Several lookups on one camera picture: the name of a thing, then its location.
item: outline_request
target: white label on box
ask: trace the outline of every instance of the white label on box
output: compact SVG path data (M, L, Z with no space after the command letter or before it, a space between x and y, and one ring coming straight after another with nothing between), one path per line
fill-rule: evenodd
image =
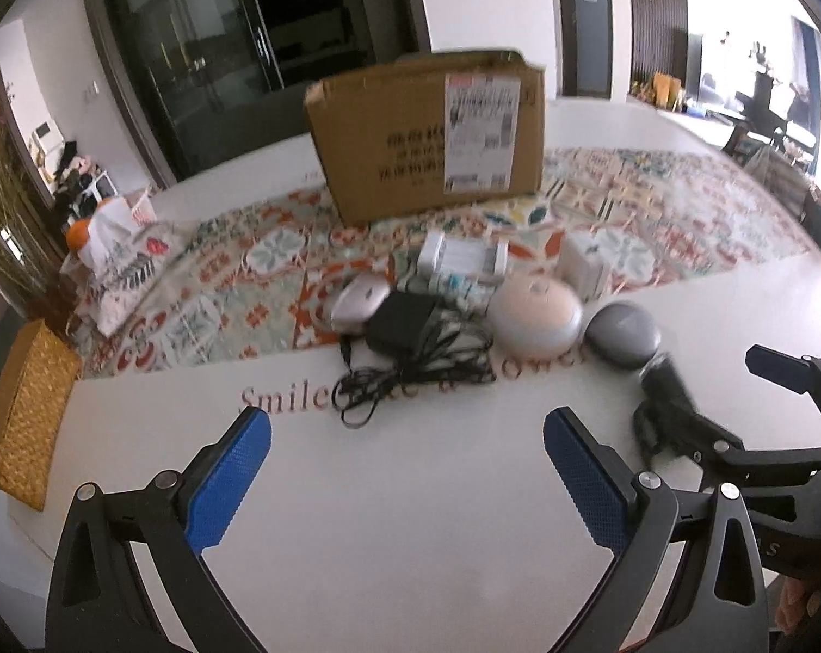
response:
M509 189L521 89L518 78L447 76L443 126L446 193Z

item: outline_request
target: silver screw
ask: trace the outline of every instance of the silver screw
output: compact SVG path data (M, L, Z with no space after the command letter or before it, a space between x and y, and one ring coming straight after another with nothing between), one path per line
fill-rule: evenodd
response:
M89 501L96 495L96 487L91 483L85 483L78 488L77 495L79 501Z
M178 475L174 471L160 471L153 479L156 488L172 488L178 482Z
M651 471L644 471L638 476L638 481L640 482L640 486L643 488L650 488L651 490L655 490L659 486L661 486L661 477L658 476L657 473L653 473Z
M735 501L739 498L739 489L732 483L723 483L721 488L722 496L725 496L726 499Z

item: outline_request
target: cardboard box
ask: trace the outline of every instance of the cardboard box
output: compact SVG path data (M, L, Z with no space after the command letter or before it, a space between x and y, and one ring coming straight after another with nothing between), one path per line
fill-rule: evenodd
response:
M305 111L345 224L533 193L544 72L516 52L455 52L326 78Z

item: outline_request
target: black cable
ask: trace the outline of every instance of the black cable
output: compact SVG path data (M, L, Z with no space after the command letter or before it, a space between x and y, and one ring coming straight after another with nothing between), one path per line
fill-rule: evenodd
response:
M390 368L352 368L350 340L341 338L341 354L349 370L332 391L332 405L341 412L341 421L348 429L367 425L380 401L396 387L446 381L483 385L496 380L489 359L492 337L455 311L441 311L416 356L396 359ZM346 412L367 402L371 403L368 416L361 422L348 422Z

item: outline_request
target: gray computer mouse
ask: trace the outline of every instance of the gray computer mouse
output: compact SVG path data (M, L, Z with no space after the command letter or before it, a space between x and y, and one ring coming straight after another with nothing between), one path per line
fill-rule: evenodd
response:
M655 357L661 331L643 307L613 302L594 315L584 340L607 363L635 371Z

